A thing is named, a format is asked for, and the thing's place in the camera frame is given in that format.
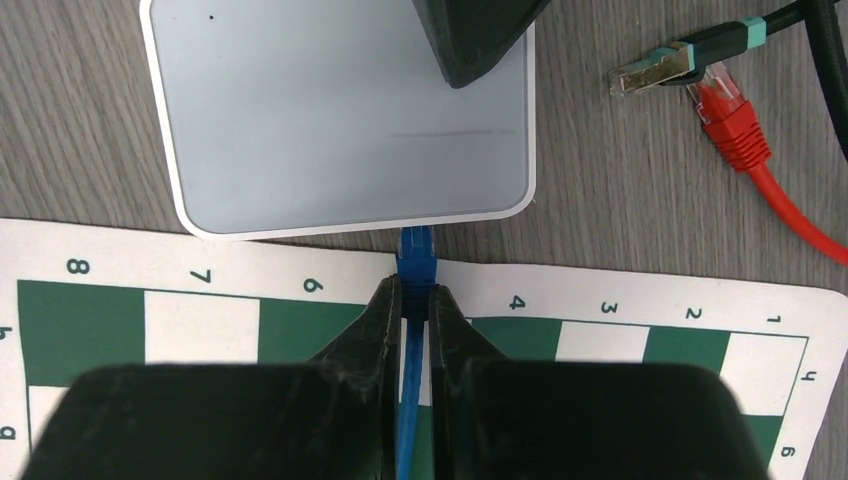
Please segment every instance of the white square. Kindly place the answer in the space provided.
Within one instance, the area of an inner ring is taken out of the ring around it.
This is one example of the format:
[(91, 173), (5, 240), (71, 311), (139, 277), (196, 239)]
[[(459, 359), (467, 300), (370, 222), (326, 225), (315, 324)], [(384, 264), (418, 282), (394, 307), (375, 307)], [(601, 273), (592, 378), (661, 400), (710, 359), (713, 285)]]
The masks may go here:
[(648, 332), (632, 325), (562, 322), (556, 360), (641, 363)]
[(256, 363), (259, 300), (144, 293), (145, 363)]
[(783, 415), (806, 339), (733, 333), (721, 367), (746, 415)]
[(41, 440), (44, 427), (67, 391), (67, 387), (29, 387), (29, 422), (33, 446)]
[[(406, 319), (400, 322), (400, 364), (398, 365), (398, 398), (403, 396), (403, 370), (406, 365)], [(430, 322), (424, 322), (424, 349), (421, 362), (421, 389), (418, 391), (418, 405), (429, 407), (433, 404), (430, 393)]]

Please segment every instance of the gray wood grain surface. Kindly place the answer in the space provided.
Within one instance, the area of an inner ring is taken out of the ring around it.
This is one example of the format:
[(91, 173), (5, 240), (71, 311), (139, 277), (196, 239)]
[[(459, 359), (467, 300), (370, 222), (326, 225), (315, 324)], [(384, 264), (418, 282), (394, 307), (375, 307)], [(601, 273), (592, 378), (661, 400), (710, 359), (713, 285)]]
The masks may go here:
[[(701, 275), (848, 293), (700, 132), (682, 89), (613, 99), (605, 73), (760, 0), (554, 0), (538, 28), (539, 179), (520, 215), (437, 229), (442, 258)], [(848, 6), (841, 5), (848, 25)], [(848, 163), (803, 26), (729, 62), (776, 177), (848, 243)], [(183, 232), (172, 206), (138, 0), (0, 0), (0, 216)], [(392, 251), (395, 231), (289, 243)], [(846, 367), (807, 478), (848, 478)]]

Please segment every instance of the printed number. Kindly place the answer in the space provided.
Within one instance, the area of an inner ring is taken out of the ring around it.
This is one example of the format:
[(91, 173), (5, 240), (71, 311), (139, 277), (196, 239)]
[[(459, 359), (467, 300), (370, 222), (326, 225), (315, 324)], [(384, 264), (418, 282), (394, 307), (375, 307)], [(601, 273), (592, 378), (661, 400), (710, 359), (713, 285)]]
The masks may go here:
[(12, 427), (0, 427), (0, 440), (14, 440), (17, 438), (16, 433)]
[(76, 275), (77, 273), (81, 275), (86, 275), (91, 271), (91, 265), (88, 264), (85, 260), (77, 260), (76, 258), (72, 258), (68, 260), (67, 263), (68, 272)]
[(521, 299), (518, 295), (512, 297), (512, 303), (509, 304), (509, 308), (515, 310), (516, 308), (524, 308), (527, 304), (524, 303), (524, 300)]
[(314, 278), (307, 278), (303, 282), (303, 289), (309, 293), (315, 293), (316, 290), (324, 290), (324, 285), (318, 283)]
[(192, 277), (194, 277), (194, 278), (196, 278), (196, 279), (198, 279), (198, 280), (203, 280), (203, 281), (204, 281), (204, 282), (206, 282), (206, 283), (212, 283), (212, 270), (206, 270), (206, 275), (205, 275), (205, 276), (204, 276), (204, 275), (201, 275), (201, 274), (199, 274), (199, 273), (197, 273), (197, 272), (195, 272), (195, 271), (192, 271), (192, 272), (189, 272), (189, 273), (191, 273), (191, 276), (192, 276)]

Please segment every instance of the blue ethernet cable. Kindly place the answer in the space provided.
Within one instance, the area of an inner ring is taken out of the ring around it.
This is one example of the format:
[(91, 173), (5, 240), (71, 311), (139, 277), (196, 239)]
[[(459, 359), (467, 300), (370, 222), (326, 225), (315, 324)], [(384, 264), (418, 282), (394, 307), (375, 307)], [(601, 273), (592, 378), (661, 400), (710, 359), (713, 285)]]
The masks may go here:
[(397, 418), (397, 478), (409, 479), (418, 423), (418, 396), (424, 355), (424, 322), (430, 291), (436, 285), (437, 259), (430, 227), (401, 230), (397, 269), (401, 282), (401, 315), (406, 319), (403, 393)]

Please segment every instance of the green square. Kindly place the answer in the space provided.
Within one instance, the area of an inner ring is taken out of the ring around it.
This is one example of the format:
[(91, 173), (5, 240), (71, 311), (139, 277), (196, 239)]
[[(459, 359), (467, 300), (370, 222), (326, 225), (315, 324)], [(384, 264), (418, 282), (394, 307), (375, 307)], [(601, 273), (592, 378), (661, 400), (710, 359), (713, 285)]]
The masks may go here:
[(721, 372), (730, 332), (692, 328), (651, 327), (644, 363), (697, 365)]
[(362, 314), (362, 305), (262, 299), (259, 363), (309, 360)]
[(556, 360), (562, 320), (488, 317), (471, 321), (507, 357), (516, 360)]
[(433, 480), (433, 409), (418, 407), (418, 422), (415, 425), (415, 445), (412, 450), (411, 480)]
[(144, 291), (18, 281), (28, 385), (66, 387), (105, 365), (144, 363)]
[(745, 415), (745, 421), (748, 422), (763, 463), (768, 465), (777, 444), (777, 436), (780, 435), (783, 417)]

